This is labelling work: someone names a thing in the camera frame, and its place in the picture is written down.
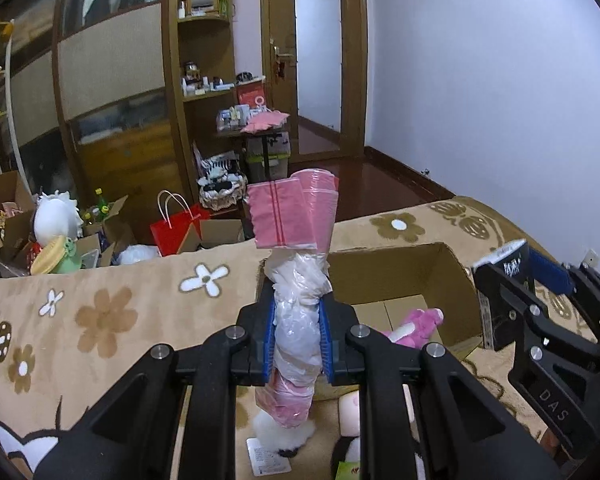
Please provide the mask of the pink white plush toy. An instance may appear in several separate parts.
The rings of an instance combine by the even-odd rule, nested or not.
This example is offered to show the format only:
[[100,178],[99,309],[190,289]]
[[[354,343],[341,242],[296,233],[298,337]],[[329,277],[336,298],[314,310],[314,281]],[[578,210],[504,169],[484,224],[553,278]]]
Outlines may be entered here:
[[398,328],[391,332],[384,332],[384,335],[393,344],[420,350],[428,344],[443,321],[444,314],[441,309],[415,309],[407,315]]

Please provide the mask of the small black white plush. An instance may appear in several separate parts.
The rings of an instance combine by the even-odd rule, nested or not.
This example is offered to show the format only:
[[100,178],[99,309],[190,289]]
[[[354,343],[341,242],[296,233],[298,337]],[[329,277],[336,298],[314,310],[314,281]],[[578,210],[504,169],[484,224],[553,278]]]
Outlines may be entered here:
[[265,411],[253,417],[252,428],[262,448],[285,458],[296,456],[309,438],[314,435],[316,426],[311,419],[297,427],[287,428]]

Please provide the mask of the pink plastic bag roll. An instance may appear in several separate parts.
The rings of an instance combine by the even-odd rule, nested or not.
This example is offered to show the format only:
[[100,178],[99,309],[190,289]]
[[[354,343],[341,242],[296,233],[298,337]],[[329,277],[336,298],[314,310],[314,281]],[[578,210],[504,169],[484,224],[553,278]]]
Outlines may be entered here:
[[325,169],[248,186],[254,239],[268,249],[264,275],[273,289],[273,377],[256,395],[280,426],[309,418],[323,370],[321,299],[332,292],[327,256],[332,244],[339,181]]

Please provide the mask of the pink pig cube plush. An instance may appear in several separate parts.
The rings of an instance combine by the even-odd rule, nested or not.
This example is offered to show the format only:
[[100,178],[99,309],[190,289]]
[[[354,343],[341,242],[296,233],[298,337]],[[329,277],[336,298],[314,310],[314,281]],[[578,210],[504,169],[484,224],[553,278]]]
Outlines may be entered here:
[[[410,388],[403,386],[408,420],[415,421],[414,406]],[[338,400],[339,430],[341,437],[355,438],[361,434],[360,393],[358,390],[346,393]]]

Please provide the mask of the black white penguin plush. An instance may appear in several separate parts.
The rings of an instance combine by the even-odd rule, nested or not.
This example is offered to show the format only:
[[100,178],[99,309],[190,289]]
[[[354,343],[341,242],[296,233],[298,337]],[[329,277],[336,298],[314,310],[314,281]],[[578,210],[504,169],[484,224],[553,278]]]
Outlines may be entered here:
[[[422,461],[419,440],[413,439],[417,479],[425,480],[426,472]],[[335,444],[330,460],[330,472],[335,480],[358,480],[360,478],[361,451],[359,437],[341,437]]]

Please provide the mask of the open cardboard box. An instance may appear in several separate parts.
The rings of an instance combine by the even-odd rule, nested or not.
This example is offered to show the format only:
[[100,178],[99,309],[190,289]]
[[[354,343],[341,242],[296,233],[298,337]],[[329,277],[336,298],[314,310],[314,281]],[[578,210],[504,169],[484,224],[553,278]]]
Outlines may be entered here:
[[[351,306],[358,322],[384,335],[398,328],[411,311],[438,308],[444,321],[428,344],[442,344],[459,361],[478,346],[476,290],[445,244],[333,252],[327,262],[329,295]],[[324,368],[317,382],[327,382],[332,390],[355,386],[332,385]]]

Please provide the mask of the beige floral blanket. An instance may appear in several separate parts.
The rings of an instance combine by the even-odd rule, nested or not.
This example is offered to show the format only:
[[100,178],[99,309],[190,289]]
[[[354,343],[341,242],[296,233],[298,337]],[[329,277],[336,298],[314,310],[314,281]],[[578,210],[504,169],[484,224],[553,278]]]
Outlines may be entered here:
[[[475,287],[471,266],[518,238],[556,262],[497,212],[460,197],[340,222],[329,254],[441,243]],[[186,349],[233,325],[239,310],[258,300],[269,255],[242,242],[130,266],[0,280],[0,479],[37,479],[35,469],[60,437],[155,344]],[[534,292],[513,281],[501,286],[519,312],[516,337],[524,311],[536,304],[555,324],[599,344],[565,296],[533,284]],[[600,479],[600,444],[585,458],[571,457],[509,382],[514,359],[515,341],[500,351],[483,348],[481,327],[478,346],[460,362],[554,460],[557,479]],[[358,387],[317,382],[309,412],[316,429],[293,458],[256,438],[257,388],[236,390],[232,479],[332,479],[338,400]]]

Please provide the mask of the green frog burger plush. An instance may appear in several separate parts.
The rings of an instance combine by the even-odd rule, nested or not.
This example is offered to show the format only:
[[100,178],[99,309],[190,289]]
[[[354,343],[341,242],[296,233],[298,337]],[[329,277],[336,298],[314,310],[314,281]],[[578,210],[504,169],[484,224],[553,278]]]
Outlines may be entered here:
[[76,243],[59,235],[41,249],[31,264],[32,275],[68,274],[81,269],[81,256]]

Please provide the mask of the small cardboard box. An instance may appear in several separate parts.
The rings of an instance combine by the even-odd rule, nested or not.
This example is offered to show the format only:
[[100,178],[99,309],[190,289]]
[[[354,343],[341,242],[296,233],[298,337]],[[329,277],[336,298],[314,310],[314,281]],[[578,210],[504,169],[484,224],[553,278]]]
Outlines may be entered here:
[[236,244],[244,239],[242,222],[238,219],[201,220],[199,226],[192,224],[189,227],[176,253],[179,255],[199,249]]

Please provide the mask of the green glass bottle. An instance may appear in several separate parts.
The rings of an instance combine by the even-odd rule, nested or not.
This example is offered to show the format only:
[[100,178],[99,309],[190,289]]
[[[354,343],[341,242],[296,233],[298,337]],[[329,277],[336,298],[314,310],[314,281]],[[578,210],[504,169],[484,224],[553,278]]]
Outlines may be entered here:
[[95,195],[97,198],[97,210],[99,218],[106,218],[109,214],[109,203],[107,202],[104,194],[102,194],[102,188],[96,188]]

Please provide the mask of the brown floor cardboard box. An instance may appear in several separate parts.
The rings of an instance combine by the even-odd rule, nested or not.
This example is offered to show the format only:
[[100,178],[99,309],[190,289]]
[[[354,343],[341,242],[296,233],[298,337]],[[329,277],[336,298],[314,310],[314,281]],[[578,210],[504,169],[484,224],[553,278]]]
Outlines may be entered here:
[[29,241],[35,203],[18,171],[0,174],[0,254],[12,259]]

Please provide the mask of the clear storage bin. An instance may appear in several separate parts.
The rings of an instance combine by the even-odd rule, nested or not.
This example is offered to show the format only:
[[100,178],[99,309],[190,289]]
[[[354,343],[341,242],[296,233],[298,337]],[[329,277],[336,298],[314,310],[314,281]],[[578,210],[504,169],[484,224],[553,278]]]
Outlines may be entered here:
[[291,143],[286,131],[276,136],[260,136],[247,140],[246,162],[252,182],[288,177]]

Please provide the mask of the basket with zebra plush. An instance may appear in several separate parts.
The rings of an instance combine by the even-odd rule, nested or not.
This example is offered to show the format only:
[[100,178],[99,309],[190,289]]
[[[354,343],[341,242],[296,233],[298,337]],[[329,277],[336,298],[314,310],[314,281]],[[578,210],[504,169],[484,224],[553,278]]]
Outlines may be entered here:
[[196,154],[196,165],[199,203],[204,208],[219,211],[236,206],[246,197],[248,180],[233,151],[209,158]]

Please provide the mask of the small cluttered table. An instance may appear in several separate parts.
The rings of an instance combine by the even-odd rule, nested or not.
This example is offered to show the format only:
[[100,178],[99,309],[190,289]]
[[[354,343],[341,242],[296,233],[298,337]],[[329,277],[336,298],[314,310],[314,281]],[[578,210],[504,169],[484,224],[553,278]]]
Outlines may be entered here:
[[235,105],[220,110],[216,115],[215,136],[219,139],[238,139],[245,152],[244,159],[249,165],[258,162],[262,166],[262,181],[271,181],[271,162],[274,143],[285,139],[290,115],[266,106],[250,108],[248,105]]

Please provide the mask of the wooden wardrobe cabinet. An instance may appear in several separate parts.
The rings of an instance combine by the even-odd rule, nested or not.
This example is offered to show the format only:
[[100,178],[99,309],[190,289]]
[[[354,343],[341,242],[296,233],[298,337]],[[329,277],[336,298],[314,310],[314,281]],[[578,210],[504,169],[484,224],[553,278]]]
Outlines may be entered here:
[[1,64],[17,162],[34,188],[53,159],[84,204],[97,190],[152,214],[164,188],[192,196],[185,79],[234,76],[232,0],[0,0]]

